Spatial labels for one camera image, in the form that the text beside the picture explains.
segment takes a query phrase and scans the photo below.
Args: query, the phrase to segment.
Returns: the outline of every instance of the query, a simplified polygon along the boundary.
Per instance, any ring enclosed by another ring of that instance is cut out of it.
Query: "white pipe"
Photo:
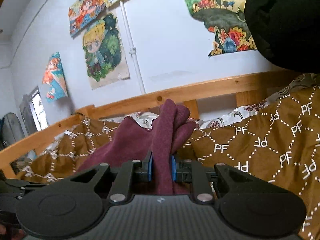
[[[132,40],[132,36],[131,36],[131,32],[130,32],[127,14],[125,12],[124,4],[122,1],[120,1],[120,7],[121,7],[122,18],[124,20],[125,31],[127,33],[127,37],[129,40],[130,54],[133,58],[134,68],[136,70],[136,74],[137,74],[137,78],[138,78],[138,82],[139,82],[139,86],[140,86],[140,91],[141,91],[141,94],[144,95],[146,93],[146,90],[144,88],[144,84],[143,84],[143,80],[142,80],[142,76],[141,76],[141,72],[140,72],[140,68],[139,68],[139,63],[138,63],[137,54],[136,54],[136,48],[133,45],[133,40]]]

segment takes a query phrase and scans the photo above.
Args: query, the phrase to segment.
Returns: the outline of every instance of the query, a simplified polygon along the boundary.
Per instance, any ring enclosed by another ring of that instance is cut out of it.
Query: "blonde anime character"
[[[90,56],[86,57],[86,61],[92,75],[97,71],[101,71],[101,67],[106,63],[99,51],[101,43],[105,38],[105,26],[104,20],[96,21],[83,36],[83,46],[90,53]]]

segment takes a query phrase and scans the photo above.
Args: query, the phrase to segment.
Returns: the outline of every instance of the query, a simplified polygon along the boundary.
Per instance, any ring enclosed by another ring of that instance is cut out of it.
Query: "ceiling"
[[[0,7],[0,41],[9,41],[28,3],[31,0],[4,0]]]

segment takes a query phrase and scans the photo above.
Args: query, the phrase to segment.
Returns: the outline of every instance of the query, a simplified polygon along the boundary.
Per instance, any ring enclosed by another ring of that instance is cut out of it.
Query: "metal screw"
[[[213,197],[208,193],[202,193],[197,196],[197,199],[200,200],[201,202],[207,202],[207,201],[211,201]]]
[[[110,199],[111,199],[113,202],[121,202],[121,201],[124,201],[124,200],[125,200],[125,195],[116,193],[116,194],[111,195],[111,196],[110,196]]]

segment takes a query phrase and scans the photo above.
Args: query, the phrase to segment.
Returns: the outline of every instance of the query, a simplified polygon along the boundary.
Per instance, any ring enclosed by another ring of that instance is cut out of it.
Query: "window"
[[[42,105],[38,87],[36,87],[36,89],[31,94],[29,104],[37,130],[41,131],[43,129],[46,129],[48,127],[48,121],[44,111],[44,107]]]
[[[29,95],[23,96],[20,111],[28,135],[48,127],[39,87],[36,87]]]

